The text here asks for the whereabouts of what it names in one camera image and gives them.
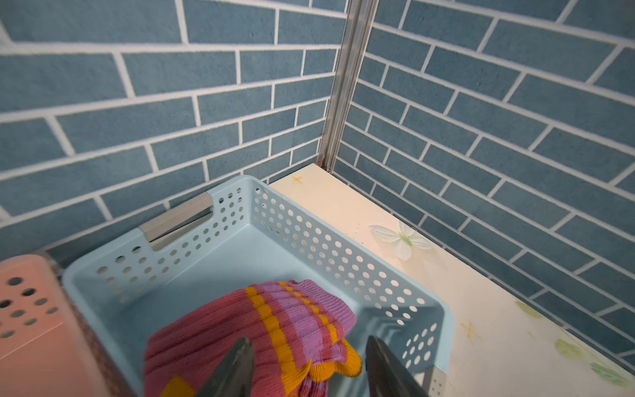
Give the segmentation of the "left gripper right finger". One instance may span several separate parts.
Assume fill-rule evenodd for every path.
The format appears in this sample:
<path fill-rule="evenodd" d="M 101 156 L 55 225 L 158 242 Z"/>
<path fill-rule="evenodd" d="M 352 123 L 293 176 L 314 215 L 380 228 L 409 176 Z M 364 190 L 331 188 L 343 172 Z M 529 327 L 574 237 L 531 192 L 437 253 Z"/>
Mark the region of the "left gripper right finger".
<path fill-rule="evenodd" d="M 382 339 L 368 337 L 365 355 L 370 397 L 428 397 Z"/>

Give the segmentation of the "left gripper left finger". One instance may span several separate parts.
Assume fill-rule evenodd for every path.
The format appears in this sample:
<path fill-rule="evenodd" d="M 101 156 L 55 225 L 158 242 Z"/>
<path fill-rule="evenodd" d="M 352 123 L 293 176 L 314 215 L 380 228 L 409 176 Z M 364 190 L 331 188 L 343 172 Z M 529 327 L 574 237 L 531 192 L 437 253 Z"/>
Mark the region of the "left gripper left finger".
<path fill-rule="evenodd" d="M 195 397 L 249 397 L 255 370 L 255 349 L 247 337 L 236 341 Z"/>

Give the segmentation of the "purple striped sock front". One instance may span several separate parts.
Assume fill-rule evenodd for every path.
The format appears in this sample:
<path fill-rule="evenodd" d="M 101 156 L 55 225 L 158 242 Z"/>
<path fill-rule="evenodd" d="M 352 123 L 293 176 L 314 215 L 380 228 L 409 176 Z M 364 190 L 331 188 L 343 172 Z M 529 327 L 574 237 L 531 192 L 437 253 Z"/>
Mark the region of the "purple striped sock front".
<path fill-rule="evenodd" d="M 254 396 L 325 396 L 335 375 L 357 377 L 362 359 L 347 342 L 357 318 L 310 280 L 268 281 L 205 304 L 152 335 L 145 396 L 193 396 L 242 337 L 255 350 Z"/>

